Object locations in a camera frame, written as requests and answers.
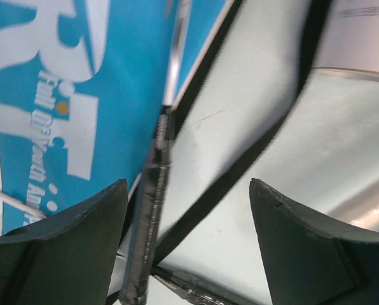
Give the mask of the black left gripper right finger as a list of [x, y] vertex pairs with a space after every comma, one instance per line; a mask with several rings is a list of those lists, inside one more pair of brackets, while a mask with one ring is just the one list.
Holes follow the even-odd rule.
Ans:
[[379, 232], [252, 179], [249, 197], [273, 304], [379, 304]]

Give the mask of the blue racket cover bag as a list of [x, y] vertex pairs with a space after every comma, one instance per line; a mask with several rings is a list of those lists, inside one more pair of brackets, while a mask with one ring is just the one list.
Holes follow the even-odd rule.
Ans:
[[0, 194], [53, 215], [139, 180], [178, 1], [0, 1]]

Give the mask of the white shuttlecock tube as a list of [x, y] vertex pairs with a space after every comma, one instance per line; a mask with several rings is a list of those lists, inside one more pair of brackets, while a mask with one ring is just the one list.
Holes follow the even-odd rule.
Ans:
[[313, 69], [379, 82], [379, 0], [331, 3]]

